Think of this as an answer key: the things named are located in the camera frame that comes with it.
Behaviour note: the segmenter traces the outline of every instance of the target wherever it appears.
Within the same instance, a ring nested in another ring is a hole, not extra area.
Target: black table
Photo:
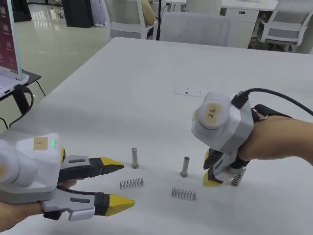
[[[31,73],[31,72],[27,72],[25,70],[23,70],[23,73],[26,73],[27,75],[29,75],[29,80],[28,82],[25,84],[25,86],[28,86],[34,82],[36,82],[37,80],[39,80],[41,78],[40,75],[36,75],[34,73]],[[26,114],[27,111],[29,110],[29,104],[28,104],[28,101],[26,99],[26,96],[25,96],[25,93],[23,93],[22,91],[17,91],[17,90],[14,90],[8,94],[6,94],[5,96],[1,97],[0,98],[0,101],[3,101],[4,99],[7,99],[8,97],[10,96],[13,96],[20,112],[22,115]]]

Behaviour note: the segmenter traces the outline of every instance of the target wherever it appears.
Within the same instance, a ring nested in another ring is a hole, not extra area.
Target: metal pin
[[[182,165],[182,170],[180,173],[180,176],[182,178],[186,178],[188,176],[187,171],[188,171],[189,160],[190,160],[190,158],[188,158],[188,157],[184,158],[184,163]]]
[[[138,156],[137,156],[136,148],[132,148],[132,158],[133,158],[132,168],[137,169],[139,165],[138,165]]]

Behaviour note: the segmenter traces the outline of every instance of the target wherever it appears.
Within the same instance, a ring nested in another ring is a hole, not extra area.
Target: yellow gripper fingertip
[[[203,176],[203,186],[206,186],[206,187],[216,187],[216,186],[221,186],[221,185],[222,184],[220,184],[218,182],[209,180],[207,172],[204,174],[204,176]]]
[[[110,204],[105,216],[111,216],[127,210],[135,205],[135,201],[120,195],[110,194]]]
[[[103,163],[103,165],[104,166],[106,166],[106,165],[121,165],[121,166],[124,166],[124,164],[123,163],[120,163],[120,162],[118,162],[118,161],[115,161],[115,160],[113,160],[113,159],[111,159],[111,158],[101,158],[101,161],[102,161],[102,163]]]

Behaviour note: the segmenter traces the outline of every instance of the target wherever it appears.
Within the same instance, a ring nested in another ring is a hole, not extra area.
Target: laptop
[[[20,56],[14,36],[11,0],[0,0],[0,98],[24,85],[29,76],[22,72]]]

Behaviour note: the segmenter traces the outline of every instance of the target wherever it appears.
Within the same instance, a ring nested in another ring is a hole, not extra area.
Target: black cabinet
[[[14,22],[31,21],[26,0],[11,0]]]
[[[65,20],[68,27],[93,27],[90,0],[62,0]]]

